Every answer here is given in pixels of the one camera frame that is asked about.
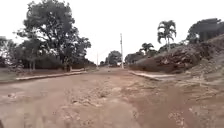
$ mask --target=dirt mound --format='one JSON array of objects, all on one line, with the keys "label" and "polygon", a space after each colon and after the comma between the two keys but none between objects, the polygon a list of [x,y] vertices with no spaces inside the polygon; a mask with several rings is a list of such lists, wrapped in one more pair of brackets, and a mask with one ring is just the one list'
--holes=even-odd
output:
[{"label": "dirt mound", "polygon": [[206,42],[188,44],[172,49],[169,53],[161,53],[152,58],[145,58],[131,65],[134,70],[151,72],[181,73],[196,65],[201,60],[214,60],[214,56],[224,56],[224,35]]},{"label": "dirt mound", "polygon": [[200,79],[210,85],[219,86],[224,83],[224,52],[216,54],[210,60],[202,59],[200,63],[186,72],[191,76],[200,76]]}]

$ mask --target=palm tree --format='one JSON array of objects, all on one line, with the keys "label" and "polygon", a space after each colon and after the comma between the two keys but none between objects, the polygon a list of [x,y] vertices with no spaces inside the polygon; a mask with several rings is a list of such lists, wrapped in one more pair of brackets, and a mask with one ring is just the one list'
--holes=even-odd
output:
[{"label": "palm tree", "polygon": [[158,42],[161,43],[161,39],[166,40],[166,45],[168,45],[167,51],[170,50],[170,39],[174,41],[173,35],[176,37],[176,24],[173,20],[162,21],[158,27]]}]

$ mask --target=overcast sky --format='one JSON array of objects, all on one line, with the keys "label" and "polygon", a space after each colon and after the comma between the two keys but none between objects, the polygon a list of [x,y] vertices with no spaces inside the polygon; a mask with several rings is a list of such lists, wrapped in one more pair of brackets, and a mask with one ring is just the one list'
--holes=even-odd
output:
[{"label": "overcast sky", "polygon": [[[185,39],[189,27],[201,19],[224,19],[222,0],[65,0],[70,3],[80,36],[88,37],[92,48],[87,58],[105,60],[111,50],[120,50],[123,33],[124,56],[139,50],[144,42],[156,49],[157,27],[162,20],[174,20],[175,42]],[[0,0],[0,36],[20,43],[12,34],[23,27],[31,0]]]}]

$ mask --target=tree canopy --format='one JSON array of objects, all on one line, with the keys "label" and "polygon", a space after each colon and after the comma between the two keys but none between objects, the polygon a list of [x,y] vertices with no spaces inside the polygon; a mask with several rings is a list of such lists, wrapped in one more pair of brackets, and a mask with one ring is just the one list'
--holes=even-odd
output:
[{"label": "tree canopy", "polygon": [[74,24],[75,20],[68,3],[58,0],[29,3],[24,20],[25,28],[17,32],[20,37],[26,39],[23,46],[21,45],[26,47],[23,57],[28,61],[34,61],[37,57],[51,54],[63,65],[83,61],[86,49],[91,47],[91,43],[88,38],[79,37]]},{"label": "tree canopy", "polygon": [[105,60],[105,63],[109,63],[112,66],[117,66],[117,63],[121,62],[121,53],[119,51],[111,51]]},{"label": "tree canopy", "polygon": [[170,50],[170,39],[174,40],[176,34],[176,23],[173,20],[160,22],[157,33],[158,42],[161,43],[161,39],[165,39],[168,51]]},{"label": "tree canopy", "polygon": [[224,33],[224,22],[217,18],[204,19],[193,24],[188,30],[187,40],[202,42]]}]

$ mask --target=dirt road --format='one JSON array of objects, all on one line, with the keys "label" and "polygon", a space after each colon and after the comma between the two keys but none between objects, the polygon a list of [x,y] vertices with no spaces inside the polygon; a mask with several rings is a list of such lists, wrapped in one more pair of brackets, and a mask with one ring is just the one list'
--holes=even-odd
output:
[{"label": "dirt road", "polygon": [[5,128],[223,128],[221,91],[125,70],[0,86]]}]

